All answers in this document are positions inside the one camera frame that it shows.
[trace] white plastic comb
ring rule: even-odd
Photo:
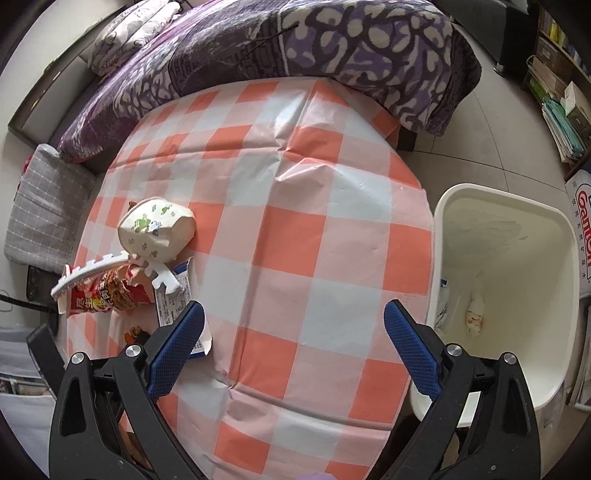
[[[60,278],[57,285],[51,289],[51,296],[54,299],[57,299],[68,288],[85,278],[104,272],[110,268],[120,267],[130,263],[137,264],[139,262],[135,259],[134,255],[126,251],[122,251],[121,254],[117,256],[107,254],[99,261],[89,260],[84,267],[76,267],[69,274]]]
[[[166,295],[173,295],[182,291],[183,288],[181,284],[166,265],[156,262],[155,260],[149,260],[148,258],[143,259],[140,257],[140,260],[146,260],[148,262],[148,266],[145,267],[145,273],[147,276],[150,277],[152,273],[156,273],[155,279],[152,280],[152,286],[155,290],[158,290],[162,285],[165,285]]]

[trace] book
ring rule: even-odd
[[[540,85],[540,82],[538,81],[538,79],[535,78],[533,75],[530,76],[530,81],[529,81],[528,85],[530,87],[531,93],[534,94],[536,100],[538,100],[539,103],[542,103],[544,98],[546,98],[548,96],[548,93]]]
[[[560,45],[561,48],[564,48],[564,46],[567,44],[568,42],[568,38],[566,38],[566,34],[562,31],[562,28],[558,28],[558,45]]]
[[[552,26],[550,27],[550,38],[558,43],[558,25],[552,20]]]
[[[579,67],[583,64],[581,55],[579,55],[579,52],[577,52],[576,50],[574,51],[573,60]]]
[[[542,32],[544,32],[548,35],[550,35],[551,20],[552,20],[552,17],[550,17],[550,14],[546,10],[543,10],[542,11],[541,30],[542,30]]]

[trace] orange and white tablecloth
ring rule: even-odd
[[[409,377],[385,332],[385,303],[426,317],[431,213],[384,138],[398,122],[332,80],[214,87],[149,113],[92,208],[76,265],[119,252],[130,200],[188,206],[197,298],[213,335],[159,405],[214,480],[361,480]],[[116,355],[155,308],[80,314],[67,352]]]

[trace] floor tile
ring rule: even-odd
[[[414,144],[414,149],[419,152],[430,152],[433,148],[434,141],[435,135],[428,134],[427,132],[420,132],[417,134],[417,141]]]
[[[443,136],[435,138],[431,153],[502,168],[495,139],[474,92],[460,102]]]
[[[563,190],[560,156],[535,99],[515,82],[487,71],[475,93],[503,168]]]
[[[496,65],[496,60],[494,58],[492,58],[492,56],[485,50],[485,48],[482,45],[480,45],[476,41],[476,39],[473,38],[466,31],[466,29],[464,27],[462,27],[459,24],[453,24],[453,26],[462,35],[464,35],[464,38],[468,41],[468,43],[472,47],[472,50],[474,51],[474,55],[476,55],[476,58],[480,62],[480,65],[482,65],[482,70],[488,70],[489,72],[493,72],[495,65]]]
[[[458,183],[475,183],[507,191],[504,172],[499,168],[417,151],[399,154],[427,191],[431,210],[435,209],[441,195]]]
[[[565,407],[560,421],[555,428],[540,429],[540,455],[542,460],[542,476],[560,460],[567,448],[577,436],[579,430],[589,416],[588,412]]]
[[[507,179],[509,192],[550,205],[570,218],[570,202],[566,192],[510,171],[505,172],[505,178]]]

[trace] gray cushion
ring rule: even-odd
[[[14,200],[4,255],[61,274],[95,181],[81,165],[64,163],[50,145],[39,145]]]

